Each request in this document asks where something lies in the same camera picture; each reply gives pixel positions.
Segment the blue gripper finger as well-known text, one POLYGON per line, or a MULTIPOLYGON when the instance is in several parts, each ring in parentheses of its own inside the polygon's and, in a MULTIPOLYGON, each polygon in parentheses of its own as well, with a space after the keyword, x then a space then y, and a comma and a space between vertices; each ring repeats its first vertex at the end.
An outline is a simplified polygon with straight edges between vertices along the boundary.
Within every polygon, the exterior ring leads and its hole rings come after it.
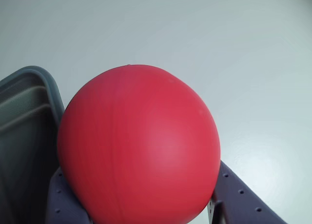
POLYGON ((51 177, 46 208, 47 224, 92 224, 59 167, 51 177))
POLYGON ((286 224, 224 162, 207 209, 211 224, 286 224))

